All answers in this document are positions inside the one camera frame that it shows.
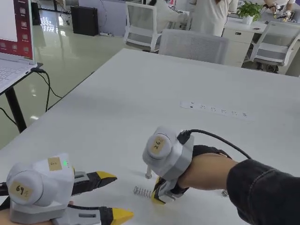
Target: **black speaker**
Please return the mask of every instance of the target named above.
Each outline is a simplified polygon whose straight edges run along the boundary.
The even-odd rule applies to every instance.
[[[31,3],[31,13],[32,13],[32,25],[41,25],[41,17],[38,11],[38,4],[36,2]]]
[[[71,7],[73,32],[95,36],[99,34],[98,10],[96,8],[74,6]]]

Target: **drawer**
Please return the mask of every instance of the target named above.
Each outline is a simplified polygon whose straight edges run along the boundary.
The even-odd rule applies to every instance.
[[[233,30],[225,28],[223,32],[223,37],[228,38],[231,41],[236,41],[240,43],[250,44],[253,39],[254,33],[241,31],[241,30]]]
[[[250,44],[230,41],[227,49],[224,65],[241,67]]]

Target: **spring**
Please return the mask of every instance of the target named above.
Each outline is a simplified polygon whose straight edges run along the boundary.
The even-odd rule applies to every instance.
[[[152,191],[149,191],[149,190],[144,189],[144,188],[140,188],[138,186],[135,186],[135,188],[133,189],[133,193],[135,195],[144,196],[146,198],[151,198],[151,196],[152,196]]]
[[[224,197],[228,197],[228,196],[229,196],[227,190],[223,190],[223,191],[222,191],[222,195],[223,195]]]

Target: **dark jacket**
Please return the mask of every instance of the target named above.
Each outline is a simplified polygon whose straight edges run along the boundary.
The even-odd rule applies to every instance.
[[[248,159],[231,169],[227,191],[253,225],[300,225],[300,178]]]

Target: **hand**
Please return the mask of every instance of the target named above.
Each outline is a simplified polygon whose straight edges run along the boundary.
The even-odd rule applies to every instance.
[[[286,17],[290,18],[290,16],[292,15],[290,10],[287,10],[284,12],[284,15],[286,15]]]
[[[271,7],[270,10],[273,14],[276,13],[276,7]]]
[[[181,188],[200,190],[226,189],[227,176],[237,162],[214,153],[193,158],[189,168],[178,179]]]

